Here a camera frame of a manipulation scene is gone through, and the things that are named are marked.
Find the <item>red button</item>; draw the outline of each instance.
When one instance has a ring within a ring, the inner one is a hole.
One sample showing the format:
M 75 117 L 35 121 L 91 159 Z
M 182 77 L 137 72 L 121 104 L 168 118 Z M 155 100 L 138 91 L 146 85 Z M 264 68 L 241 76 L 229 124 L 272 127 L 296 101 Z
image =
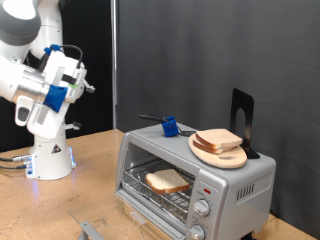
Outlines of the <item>red button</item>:
M 208 189 L 204 189 L 203 191 L 205 191 L 206 193 L 210 194 L 211 192 Z

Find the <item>label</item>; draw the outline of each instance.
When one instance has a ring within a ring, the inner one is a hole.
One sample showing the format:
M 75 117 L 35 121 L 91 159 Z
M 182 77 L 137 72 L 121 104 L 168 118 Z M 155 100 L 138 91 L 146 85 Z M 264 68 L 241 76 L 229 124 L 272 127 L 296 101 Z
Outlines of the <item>label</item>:
M 136 214 L 135 212 L 131 212 L 130 213 L 132 217 L 134 217 L 135 219 L 137 219 L 140 223 L 142 224 L 146 224 L 146 221 L 143 220 L 138 214 Z
M 68 98 L 73 98 L 75 96 L 76 90 L 81 81 L 82 74 L 79 70 L 76 70 L 76 71 L 77 71 L 75 76 L 76 82 L 73 85 L 69 84 L 70 88 L 68 89 L 68 93 L 67 93 Z
M 54 145 L 51 154 L 61 152 L 61 148 L 59 148 L 58 144 Z

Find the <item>toast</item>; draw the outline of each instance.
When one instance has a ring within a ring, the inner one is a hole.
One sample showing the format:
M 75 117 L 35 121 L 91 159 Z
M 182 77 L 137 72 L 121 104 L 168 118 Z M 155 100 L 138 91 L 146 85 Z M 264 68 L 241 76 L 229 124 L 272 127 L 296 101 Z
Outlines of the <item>toast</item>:
M 196 133 L 196 138 L 206 147 L 213 149 L 235 147 L 242 143 L 242 138 L 229 132 L 227 129 L 198 131 Z
M 197 139 L 193 139 L 193 146 L 195 146 L 196 148 L 199 148 L 205 152 L 208 153 L 213 153 L 213 154 L 221 154 L 225 151 L 228 151 L 234 147 L 225 147 L 225 148 L 218 148 L 218 149 L 214 149 L 214 148 L 210 148 L 207 147 L 205 145 L 203 145 L 201 142 L 199 142 Z
M 148 173 L 146 183 L 156 194 L 186 191 L 190 188 L 190 184 L 174 169 Z

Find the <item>toaster oven knob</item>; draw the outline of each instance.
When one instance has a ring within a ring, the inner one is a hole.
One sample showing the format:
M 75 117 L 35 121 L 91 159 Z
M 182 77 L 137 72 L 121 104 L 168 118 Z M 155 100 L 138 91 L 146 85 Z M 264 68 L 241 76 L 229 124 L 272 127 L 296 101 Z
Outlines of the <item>toaster oven knob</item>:
M 194 239 L 194 240 L 203 240 L 205 238 L 204 230 L 200 225 L 194 225 L 189 230 L 189 235 L 191 239 Z
M 209 204 L 205 200 L 199 200 L 193 204 L 193 209 L 201 217 L 205 217 L 210 212 Z

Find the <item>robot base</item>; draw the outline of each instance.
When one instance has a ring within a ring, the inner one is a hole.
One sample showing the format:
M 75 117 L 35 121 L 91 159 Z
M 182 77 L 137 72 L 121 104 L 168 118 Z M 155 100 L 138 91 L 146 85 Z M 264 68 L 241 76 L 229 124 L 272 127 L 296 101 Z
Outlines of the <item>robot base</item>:
M 55 180 L 68 176 L 76 163 L 71 147 L 66 143 L 66 131 L 60 129 L 54 140 L 34 137 L 34 146 L 30 149 L 32 163 L 27 163 L 26 176 L 30 179 Z

